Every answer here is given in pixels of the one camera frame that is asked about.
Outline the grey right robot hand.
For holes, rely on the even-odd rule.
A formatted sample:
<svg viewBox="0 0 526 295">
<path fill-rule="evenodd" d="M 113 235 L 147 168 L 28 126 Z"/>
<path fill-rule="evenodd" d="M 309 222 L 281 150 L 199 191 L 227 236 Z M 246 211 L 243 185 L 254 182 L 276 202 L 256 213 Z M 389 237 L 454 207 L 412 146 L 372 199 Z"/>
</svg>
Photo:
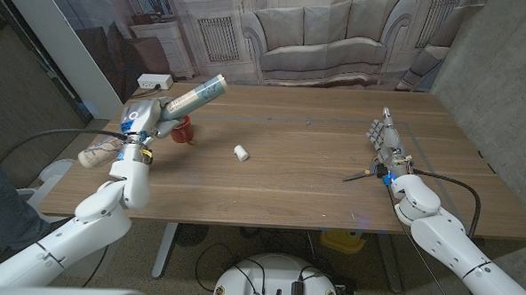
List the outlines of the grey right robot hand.
<svg viewBox="0 0 526 295">
<path fill-rule="evenodd" d="M 382 164 L 383 168 L 387 169 L 386 174 L 390 173 L 395 178 L 412 173 L 412 157 L 402 145 L 388 107 L 383 108 L 383 117 L 380 120 L 372 121 L 366 136 L 376 151 L 373 162 L 378 170 Z"/>
</svg>

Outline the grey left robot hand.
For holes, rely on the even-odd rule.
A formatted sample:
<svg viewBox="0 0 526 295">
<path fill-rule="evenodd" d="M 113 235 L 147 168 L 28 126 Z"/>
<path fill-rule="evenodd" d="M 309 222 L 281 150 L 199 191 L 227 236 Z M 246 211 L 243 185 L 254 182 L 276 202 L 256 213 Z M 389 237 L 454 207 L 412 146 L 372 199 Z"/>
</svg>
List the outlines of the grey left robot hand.
<svg viewBox="0 0 526 295">
<path fill-rule="evenodd" d="M 146 99 L 123 110 L 120 127 L 126 140 L 116 156 L 117 161 L 150 163 L 152 143 L 168 137 L 173 129 L 185 122 L 183 117 L 163 116 L 169 102 L 168 97 Z"/>
</svg>

